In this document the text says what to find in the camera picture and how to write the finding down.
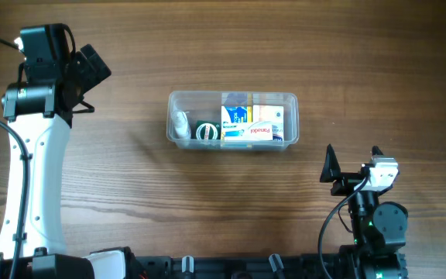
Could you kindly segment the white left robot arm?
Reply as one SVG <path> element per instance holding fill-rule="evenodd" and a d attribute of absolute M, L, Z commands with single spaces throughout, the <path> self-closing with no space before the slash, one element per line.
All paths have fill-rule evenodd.
<path fill-rule="evenodd" d="M 64 151 L 70 117 L 86 91 L 110 75 L 92 46 L 65 62 L 53 60 L 50 79 L 32 81 L 26 64 L 2 97 L 0 127 L 12 154 L 5 221 L 0 233 L 0 278 L 195 278 L 195 260 L 181 268 L 170 257 L 137 257 L 128 247 L 86 257 L 66 253 L 60 217 Z"/>

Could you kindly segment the white Hansaplast plaster box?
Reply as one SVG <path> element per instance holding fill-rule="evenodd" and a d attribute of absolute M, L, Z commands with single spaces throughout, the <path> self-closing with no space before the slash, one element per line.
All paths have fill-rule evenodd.
<path fill-rule="evenodd" d="M 273 140 L 284 140 L 284 108 L 278 105 L 254 105 L 252 107 L 254 122 L 268 122 L 273 128 Z"/>

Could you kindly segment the white Panadol caplet box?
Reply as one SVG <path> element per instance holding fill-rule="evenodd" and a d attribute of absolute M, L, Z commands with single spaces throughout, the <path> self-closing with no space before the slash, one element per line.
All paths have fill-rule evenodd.
<path fill-rule="evenodd" d="M 272 141 L 273 125 L 270 122 L 224 123 L 221 138 L 226 141 Z"/>

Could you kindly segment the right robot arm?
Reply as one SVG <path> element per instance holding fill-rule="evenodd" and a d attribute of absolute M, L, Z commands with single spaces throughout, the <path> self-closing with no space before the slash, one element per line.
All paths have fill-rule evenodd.
<path fill-rule="evenodd" d="M 399 249 L 406 245 L 408 211 L 379 197 L 393 188 L 399 165 L 377 147 L 371 160 L 356 172 L 341 171 L 332 146 L 327 146 L 320 181 L 331 182 L 331 195 L 343 200 L 334 207 L 324 224 L 346 206 L 351 219 L 352 245 L 341 246 L 333 263 L 322 262 L 326 278 L 403 279 L 407 262 Z"/>

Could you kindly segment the white calamine lotion bottle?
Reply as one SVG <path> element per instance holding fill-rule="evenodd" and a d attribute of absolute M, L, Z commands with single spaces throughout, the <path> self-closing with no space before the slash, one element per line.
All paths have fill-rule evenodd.
<path fill-rule="evenodd" d="M 178 139 L 189 140 L 191 138 L 191 130 L 188 122 L 187 114 L 180 110 L 174 110 L 171 113 L 171 119 Z"/>

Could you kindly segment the green Zam-Buk ointment box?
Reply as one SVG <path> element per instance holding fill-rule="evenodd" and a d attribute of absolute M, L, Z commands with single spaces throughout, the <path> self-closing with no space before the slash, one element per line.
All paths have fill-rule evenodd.
<path fill-rule="evenodd" d="M 220 140 L 221 125 L 219 122 L 199 120 L 196 122 L 196 140 Z"/>

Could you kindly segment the blue VapoDrops lozenge box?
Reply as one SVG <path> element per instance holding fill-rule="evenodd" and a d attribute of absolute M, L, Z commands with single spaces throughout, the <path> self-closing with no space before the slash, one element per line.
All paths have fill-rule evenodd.
<path fill-rule="evenodd" d="M 227 106 L 221 107 L 221 125 L 232 123 L 251 123 L 252 106 Z"/>

